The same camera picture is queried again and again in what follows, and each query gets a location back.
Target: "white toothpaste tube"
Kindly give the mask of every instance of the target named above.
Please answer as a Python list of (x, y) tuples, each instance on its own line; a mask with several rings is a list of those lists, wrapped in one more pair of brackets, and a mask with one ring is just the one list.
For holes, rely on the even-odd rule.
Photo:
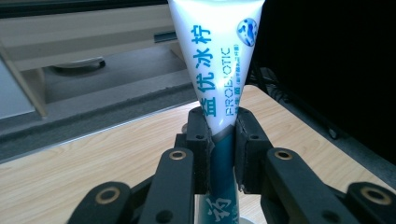
[(177, 39), (215, 147), (198, 223), (238, 223), (233, 127), (264, 0), (168, 0)]

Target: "printed logo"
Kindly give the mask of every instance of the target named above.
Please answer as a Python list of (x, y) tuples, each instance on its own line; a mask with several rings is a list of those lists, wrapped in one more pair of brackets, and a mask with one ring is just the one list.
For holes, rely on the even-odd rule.
[(253, 47), (258, 33), (257, 23), (251, 18), (246, 18), (239, 22), (237, 33), (244, 44)]
[(215, 216), (216, 222), (220, 222), (223, 218), (230, 215), (230, 212), (227, 212), (227, 207), (231, 204), (231, 200), (217, 198), (214, 203), (212, 203), (210, 199), (206, 199), (206, 202), (209, 203), (210, 206), (207, 214)]

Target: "toothpaste tube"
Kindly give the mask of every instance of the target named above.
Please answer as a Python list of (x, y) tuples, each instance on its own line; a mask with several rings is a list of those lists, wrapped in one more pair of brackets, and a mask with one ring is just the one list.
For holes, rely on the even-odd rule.
[(177, 39), (215, 144), (198, 223), (238, 223), (233, 127), (264, 0), (168, 0)]

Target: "wooden table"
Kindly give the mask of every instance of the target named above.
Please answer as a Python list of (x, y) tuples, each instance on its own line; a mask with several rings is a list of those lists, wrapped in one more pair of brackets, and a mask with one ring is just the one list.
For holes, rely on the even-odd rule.
[[(198, 103), (183, 105), (0, 164), (0, 223), (65, 223), (86, 193), (107, 181), (130, 187), (155, 173)], [(300, 154), (328, 185), (346, 191), (369, 181), (392, 189), (272, 98), (246, 86), (253, 112), (274, 147)], [(258, 196), (240, 194), (241, 216), (265, 223)]]

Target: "screw hole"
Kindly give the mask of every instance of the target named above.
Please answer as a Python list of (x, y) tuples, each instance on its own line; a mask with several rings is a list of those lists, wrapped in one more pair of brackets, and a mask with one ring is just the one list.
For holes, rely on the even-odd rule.
[(116, 187), (102, 189), (96, 194), (95, 200), (99, 204), (108, 204), (116, 201), (120, 196), (120, 190)]
[(289, 154), (289, 152), (286, 152), (286, 151), (277, 151), (275, 153), (275, 156), (280, 158), (281, 160), (284, 160), (284, 161), (288, 161), (288, 160), (291, 160), (291, 158), (293, 158), (293, 156), (291, 154)]
[(168, 210), (162, 210), (157, 214), (155, 219), (158, 223), (169, 223), (173, 218), (173, 213)]
[(389, 205), (392, 203), (392, 199), (388, 196), (388, 194), (380, 189), (363, 187), (361, 189), (361, 194), (372, 203), (378, 203), (382, 205)]
[(169, 154), (169, 158), (174, 161), (183, 160), (186, 156), (187, 154), (184, 151), (173, 151)]

